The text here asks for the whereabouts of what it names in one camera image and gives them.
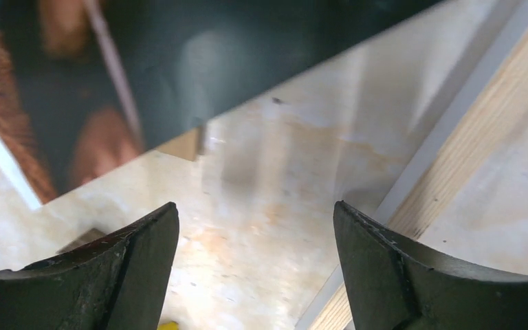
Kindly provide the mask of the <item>light wooden picture frame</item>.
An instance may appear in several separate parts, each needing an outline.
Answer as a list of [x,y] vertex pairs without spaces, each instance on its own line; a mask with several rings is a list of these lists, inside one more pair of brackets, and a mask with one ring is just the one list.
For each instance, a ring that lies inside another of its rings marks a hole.
[[[501,29],[372,218],[419,242],[485,159],[528,118],[528,1],[497,18]],[[353,323],[341,265],[297,329]]]

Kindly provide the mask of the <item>printed photo sheet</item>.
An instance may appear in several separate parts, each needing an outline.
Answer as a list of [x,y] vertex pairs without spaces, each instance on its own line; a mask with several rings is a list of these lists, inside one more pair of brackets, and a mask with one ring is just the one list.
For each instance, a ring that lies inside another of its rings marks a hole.
[[0,1],[0,169],[40,208],[433,5]]

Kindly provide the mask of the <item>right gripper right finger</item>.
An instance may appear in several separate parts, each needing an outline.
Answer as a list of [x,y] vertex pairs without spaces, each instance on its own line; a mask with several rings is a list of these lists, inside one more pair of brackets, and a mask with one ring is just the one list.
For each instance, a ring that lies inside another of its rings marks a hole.
[[357,329],[528,329],[528,276],[470,263],[349,204],[333,226]]

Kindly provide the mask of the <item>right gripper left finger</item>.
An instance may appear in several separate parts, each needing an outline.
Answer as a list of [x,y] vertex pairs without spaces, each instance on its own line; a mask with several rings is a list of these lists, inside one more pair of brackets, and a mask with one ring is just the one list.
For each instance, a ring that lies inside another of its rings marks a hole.
[[0,271],[0,329],[156,329],[179,236],[176,205],[71,251]]

